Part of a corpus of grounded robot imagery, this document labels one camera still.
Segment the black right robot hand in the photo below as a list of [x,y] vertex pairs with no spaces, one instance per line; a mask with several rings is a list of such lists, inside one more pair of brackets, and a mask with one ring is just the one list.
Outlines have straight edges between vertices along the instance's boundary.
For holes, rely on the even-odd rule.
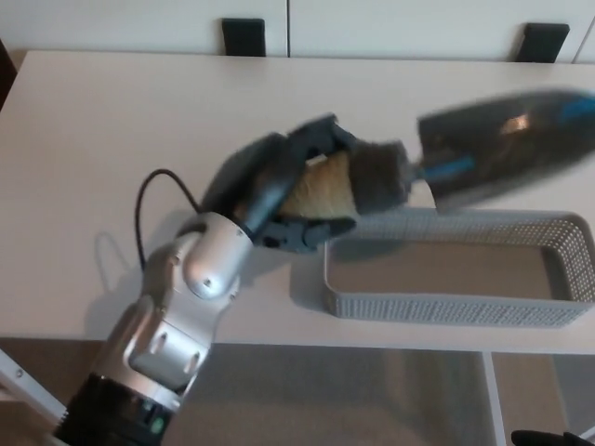
[[593,443],[582,439],[571,432],[561,434],[535,430],[514,430],[510,439],[515,446],[593,446]]

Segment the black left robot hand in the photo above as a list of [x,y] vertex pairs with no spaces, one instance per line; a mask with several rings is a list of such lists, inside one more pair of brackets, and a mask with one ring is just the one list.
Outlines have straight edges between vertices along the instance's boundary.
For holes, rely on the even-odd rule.
[[231,155],[215,174],[202,209],[237,224],[257,246],[314,252],[355,228],[349,217],[282,216],[280,208],[306,171],[307,161],[351,149],[355,136],[331,113],[283,135],[270,133]]

